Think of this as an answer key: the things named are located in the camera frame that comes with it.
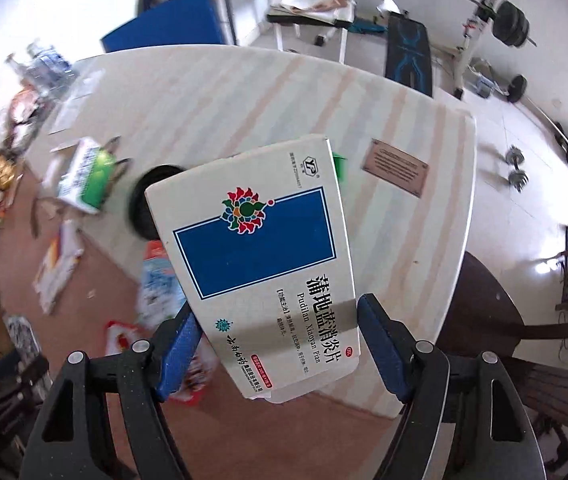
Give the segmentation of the blue snack wrapper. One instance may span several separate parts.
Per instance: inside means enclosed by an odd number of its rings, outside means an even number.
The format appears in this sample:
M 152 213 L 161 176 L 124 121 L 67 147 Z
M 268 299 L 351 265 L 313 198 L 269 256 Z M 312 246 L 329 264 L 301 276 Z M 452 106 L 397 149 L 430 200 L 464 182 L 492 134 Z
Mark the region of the blue snack wrapper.
M 163 321 L 175 318 L 185 301 L 162 243 L 160 240 L 148 242 L 137 294 L 137 323 L 146 330 L 155 330 Z

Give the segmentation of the white blue medicine box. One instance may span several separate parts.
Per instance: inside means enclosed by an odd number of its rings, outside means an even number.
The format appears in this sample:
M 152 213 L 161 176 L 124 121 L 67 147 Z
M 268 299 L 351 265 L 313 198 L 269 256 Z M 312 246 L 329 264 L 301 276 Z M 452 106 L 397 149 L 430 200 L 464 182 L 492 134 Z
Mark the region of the white blue medicine box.
M 146 200 L 177 281 L 247 399 L 284 403 L 357 368 L 355 287 L 331 143 L 208 162 Z

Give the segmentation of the red white snack packet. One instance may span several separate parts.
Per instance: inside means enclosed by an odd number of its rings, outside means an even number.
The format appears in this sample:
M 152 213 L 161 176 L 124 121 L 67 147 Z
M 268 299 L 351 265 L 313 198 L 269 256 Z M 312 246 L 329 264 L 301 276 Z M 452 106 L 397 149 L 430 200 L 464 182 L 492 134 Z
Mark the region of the red white snack packet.
M 142 338 L 137 325 L 118 321 L 109 321 L 105 325 L 105 355 L 114 356 L 131 347 L 133 342 Z M 210 384 L 219 360 L 208 339 L 202 336 L 189 363 L 180 389 L 173 392 L 169 399 L 187 405 L 196 405 Z

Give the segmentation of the black round coaster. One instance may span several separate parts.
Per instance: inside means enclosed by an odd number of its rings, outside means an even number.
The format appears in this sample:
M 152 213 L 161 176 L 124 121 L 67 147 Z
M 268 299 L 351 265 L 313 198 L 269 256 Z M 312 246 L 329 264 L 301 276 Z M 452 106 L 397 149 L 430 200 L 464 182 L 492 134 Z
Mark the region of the black round coaster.
M 160 240 L 145 192 L 150 185 L 169 179 L 184 171 L 183 167 L 160 165 L 149 169 L 140 177 L 128 198 L 127 219 L 133 231 L 144 240 Z

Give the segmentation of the orange white paper packet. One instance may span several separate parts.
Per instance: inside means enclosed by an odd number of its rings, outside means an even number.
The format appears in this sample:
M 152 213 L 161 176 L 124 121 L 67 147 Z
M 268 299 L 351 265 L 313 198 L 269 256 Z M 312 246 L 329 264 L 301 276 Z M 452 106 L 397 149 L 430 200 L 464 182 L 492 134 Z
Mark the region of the orange white paper packet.
M 63 220 L 48 245 L 33 281 L 38 304 L 44 314 L 52 313 L 83 254 L 84 244 L 76 222 Z

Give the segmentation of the brown wooden plaque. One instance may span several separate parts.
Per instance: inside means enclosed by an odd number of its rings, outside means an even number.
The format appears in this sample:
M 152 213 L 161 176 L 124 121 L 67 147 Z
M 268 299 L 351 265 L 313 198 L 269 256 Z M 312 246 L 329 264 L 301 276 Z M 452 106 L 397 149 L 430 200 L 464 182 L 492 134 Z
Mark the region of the brown wooden plaque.
M 386 142 L 373 139 L 363 159 L 362 169 L 406 193 L 421 197 L 429 166 Z

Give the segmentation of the dark wooden chair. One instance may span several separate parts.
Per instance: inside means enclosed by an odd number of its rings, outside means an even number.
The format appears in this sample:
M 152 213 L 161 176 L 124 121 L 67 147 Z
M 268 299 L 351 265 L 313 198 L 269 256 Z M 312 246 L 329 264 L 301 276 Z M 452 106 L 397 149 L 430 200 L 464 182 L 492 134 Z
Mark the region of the dark wooden chair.
M 568 338 L 568 323 L 527 325 L 493 274 L 465 252 L 437 346 L 453 356 L 474 358 L 491 351 L 502 359 L 527 408 L 568 428 L 568 370 L 516 358 L 524 340 Z

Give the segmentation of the green white carton box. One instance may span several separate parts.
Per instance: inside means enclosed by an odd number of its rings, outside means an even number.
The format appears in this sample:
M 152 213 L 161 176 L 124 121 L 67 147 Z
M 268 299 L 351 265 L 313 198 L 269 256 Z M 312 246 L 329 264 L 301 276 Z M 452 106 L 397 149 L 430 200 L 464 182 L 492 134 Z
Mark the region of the green white carton box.
M 99 144 L 89 136 L 52 150 L 57 174 L 52 178 L 55 197 L 84 214 L 99 214 L 113 185 L 131 166 L 131 159 L 116 158 L 121 136 Z

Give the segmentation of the dumbbell on floor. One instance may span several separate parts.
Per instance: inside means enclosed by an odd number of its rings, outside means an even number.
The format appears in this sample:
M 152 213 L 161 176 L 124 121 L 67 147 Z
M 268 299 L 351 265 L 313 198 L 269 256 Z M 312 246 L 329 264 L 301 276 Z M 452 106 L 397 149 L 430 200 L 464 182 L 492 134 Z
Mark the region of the dumbbell on floor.
M 510 173 L 508 174 L 508 184 L 515 188 L 515 190 L 520 193 L 523 188 L 528 184 L 529 178 L 526 171 L 523 170 L 522 165 L 525 161 L 525 157 L 519 148 L 515 145 L 511 145 L 508 151 L 504 155 L 504 160 L 511 167 Z

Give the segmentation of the weight bench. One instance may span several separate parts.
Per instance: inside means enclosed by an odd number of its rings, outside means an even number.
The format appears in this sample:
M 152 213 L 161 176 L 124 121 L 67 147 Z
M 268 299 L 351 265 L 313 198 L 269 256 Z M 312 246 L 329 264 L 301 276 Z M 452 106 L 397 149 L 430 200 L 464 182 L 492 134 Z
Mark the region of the weight bench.
M 425 96 L 433 96 L 433 65 L 426 27 L 390 13 L 384 76 Z

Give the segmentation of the plastic water bottle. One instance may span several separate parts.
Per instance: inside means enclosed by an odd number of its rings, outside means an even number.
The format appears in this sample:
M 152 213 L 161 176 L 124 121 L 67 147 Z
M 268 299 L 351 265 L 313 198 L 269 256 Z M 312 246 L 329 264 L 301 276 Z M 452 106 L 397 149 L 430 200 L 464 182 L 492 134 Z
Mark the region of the plastic water bottle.
M 13 53 L 5 60 L 20 84 L 42 98 L 61 99 L 76 78 L 72 65 L 53 46 L 32 42 L 26 47 L 26 54 L 27 63 L 20 62 Z

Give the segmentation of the blue mat board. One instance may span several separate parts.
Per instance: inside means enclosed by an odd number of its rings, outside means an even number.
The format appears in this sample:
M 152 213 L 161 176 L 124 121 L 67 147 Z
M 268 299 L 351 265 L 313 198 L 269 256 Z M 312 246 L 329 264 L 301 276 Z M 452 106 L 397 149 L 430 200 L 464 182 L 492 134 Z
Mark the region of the blue mat board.
M 212 0 L 167 0 L 101 38 L 107 53 L 177 44 L 226 44 Z

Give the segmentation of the barbell with black plates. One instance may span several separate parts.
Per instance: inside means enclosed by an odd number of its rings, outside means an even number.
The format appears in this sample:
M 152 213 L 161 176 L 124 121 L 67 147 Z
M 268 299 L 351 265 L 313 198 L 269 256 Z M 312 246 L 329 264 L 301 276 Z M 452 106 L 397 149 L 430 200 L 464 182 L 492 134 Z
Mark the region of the barbell with black plates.
M 526 42 L 536 46 L 537 44 L 530 38 L 530 23 L 525 13 L 517 8 L 515 4 L 508 0 L 467 0 L 476 6 L 473 15 L 464 24 L 463 43 L 458 47 L 453 55 L 453 96 L 459 101 L 464 96 L 464 74 L 470 68 L 470 61 L 478 48 L 480 39 L 484 34 L 485 28 L 491 25 L 492 36 L 509 48 L 521 48 Z M 528 82 L 523 75 L 515 76 L 508 88 L 503 91 L 498 84 L 494 88 L 500 90 L 505 96 L 506 101 L 515 104 L 521 99 L 525 99 L 538 112 L 554 130 L 555 141 L 565 152 L 566 162 L 568 163 L 568 136 L 560 127 L 558 122 L 546 114 L 541 107 L 526 96 Z

